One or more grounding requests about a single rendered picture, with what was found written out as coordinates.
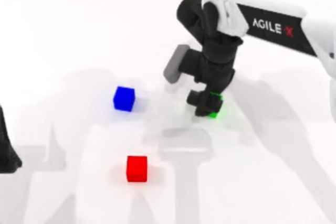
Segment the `white table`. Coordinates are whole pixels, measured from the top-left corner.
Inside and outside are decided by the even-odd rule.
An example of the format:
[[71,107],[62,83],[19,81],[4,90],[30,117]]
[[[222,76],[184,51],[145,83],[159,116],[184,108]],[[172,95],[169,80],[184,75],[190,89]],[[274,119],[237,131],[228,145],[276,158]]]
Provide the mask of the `white table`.
[[[193,118],[204,86],[162,75],[178,44],[199,48],[180,1],[0,0],[0,103],[24,162],[0,175],[0,223],[336,223],[320,62],[246,37],[222,112]],[[130,114],[119,85],[136,89]],[[128,155],[148,156],[147,183],[126,182]]]

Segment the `white surface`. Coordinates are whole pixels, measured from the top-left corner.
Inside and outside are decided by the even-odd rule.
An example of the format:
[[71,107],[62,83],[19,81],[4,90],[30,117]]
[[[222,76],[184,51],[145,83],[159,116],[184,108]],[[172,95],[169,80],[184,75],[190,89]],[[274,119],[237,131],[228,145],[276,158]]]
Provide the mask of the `white surface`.
[[[0,223],[336,223],[320,62],[246,37],[221,115],[195,119],[185,99],[203,86],[162,76],[177,44],[199,48],[180,1],[0,0],[0,103],[24,162],[0,176]],[[112,108],[117,85],[135,112]],[[127,184],[137,154],[149,181]]]

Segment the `logo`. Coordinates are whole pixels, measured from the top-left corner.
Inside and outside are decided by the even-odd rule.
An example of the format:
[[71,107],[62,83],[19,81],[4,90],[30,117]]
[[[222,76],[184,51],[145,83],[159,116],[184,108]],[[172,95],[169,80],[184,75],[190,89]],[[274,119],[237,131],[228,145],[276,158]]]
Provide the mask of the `logo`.
[[272,33],[282,34],[285,33],[286,36],[293,38],[293,28],[289,26],[285,26],[282,28],[280,23],[272,23],[271,21],[256,18],[253,20],[254,27],[258,27],[260,29],[271,31]]

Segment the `red cube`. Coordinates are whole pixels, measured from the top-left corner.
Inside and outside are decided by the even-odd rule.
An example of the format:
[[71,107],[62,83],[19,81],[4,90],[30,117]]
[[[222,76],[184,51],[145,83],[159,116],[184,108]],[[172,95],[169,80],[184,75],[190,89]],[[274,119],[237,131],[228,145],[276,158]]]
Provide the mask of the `red cube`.
[[147,182],[146,156],[128,156],[126,176],[128,182]]

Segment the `robotic arm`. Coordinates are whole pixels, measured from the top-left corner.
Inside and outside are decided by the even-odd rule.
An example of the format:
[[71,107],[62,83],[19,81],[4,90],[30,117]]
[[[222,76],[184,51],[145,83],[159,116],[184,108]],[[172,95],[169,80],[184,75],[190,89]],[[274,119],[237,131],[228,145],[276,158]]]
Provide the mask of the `robotic arm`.
[[336,22],[308,13],[292,0],[183,0],[177,10],[182,25],[202,45],[202,51],[179,45],[164,70],[170,83],[182,73],[206,84],[191,91],[187,103],[196,116],[218,112],[219,96],[230,84],[237,48],[246,35],[317,57],[336,79]]

